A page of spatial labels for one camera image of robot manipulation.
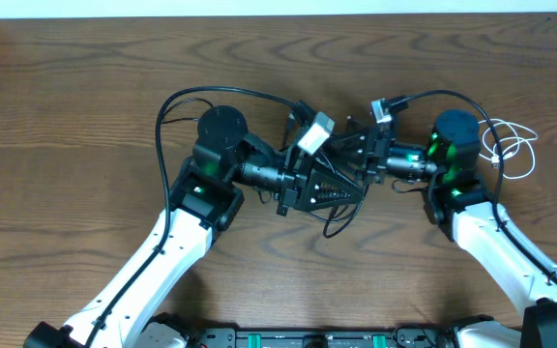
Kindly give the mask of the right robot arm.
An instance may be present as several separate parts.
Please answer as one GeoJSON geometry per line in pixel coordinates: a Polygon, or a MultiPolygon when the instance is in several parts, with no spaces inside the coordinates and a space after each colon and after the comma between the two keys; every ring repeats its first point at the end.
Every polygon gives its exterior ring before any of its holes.
{"type": "Polygon", "coordinates": [[[480,125],[463,110],[435,120],[424,148],[398,144],[392,121],[328,140],[331,156],[372,181],[386,175],[424,182],[429,221],[472,255],[522,318],[518,330],[486,316],[456,322],[456,347],[557,347],[557,265],[531,242],[477,174],[480,125]]]}

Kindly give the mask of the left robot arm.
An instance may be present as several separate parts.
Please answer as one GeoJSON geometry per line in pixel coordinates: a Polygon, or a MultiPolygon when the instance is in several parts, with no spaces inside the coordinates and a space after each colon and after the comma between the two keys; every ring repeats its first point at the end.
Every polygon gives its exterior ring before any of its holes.
{"type": "Polygon", "coordinates": [[[244,115],[228,105],[207,109],[198,138],[175,182],[163,181],[165,207],[139,249],[104,289],[61,328],[42,322],[26,347],[185,347],[190,337],[153,316],[166,295],[239,212],[240,185],[267,191],[278,213],[356,205],[365,191],[327,158],[317,159],[334,123],[307,113],[305,136],[295,148],[305,164],[289,171],[294,154],[280,153],[252,134],[244,115]]]}

